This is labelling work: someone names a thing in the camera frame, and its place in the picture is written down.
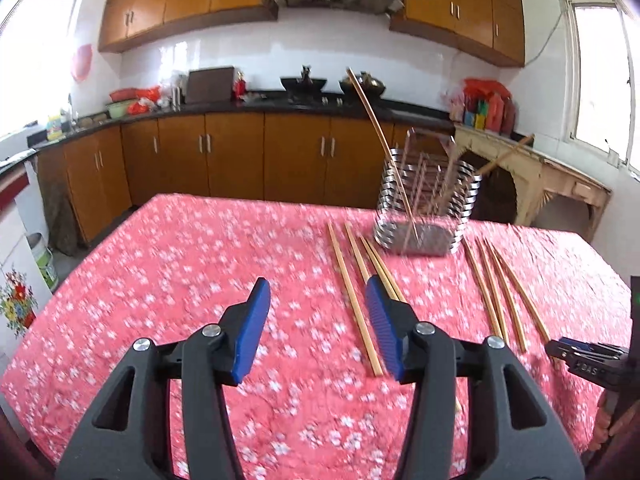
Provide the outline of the right hand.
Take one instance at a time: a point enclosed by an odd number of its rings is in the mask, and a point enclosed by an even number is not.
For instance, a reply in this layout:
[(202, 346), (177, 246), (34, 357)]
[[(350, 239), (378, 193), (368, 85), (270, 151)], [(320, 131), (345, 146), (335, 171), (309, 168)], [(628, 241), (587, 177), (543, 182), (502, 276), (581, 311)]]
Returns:
[(609, 438), (623, 434), (634, 420), (639, 418), (639, 401), (636, 401), (617, 422), (612, 422), (612, 415), (605, 409), (606, 400), (608, 400), (608, 391), (604, 390), (598, 400), (597, 415), (587, 448), (590, 452), (600, 450), (602, 444)]

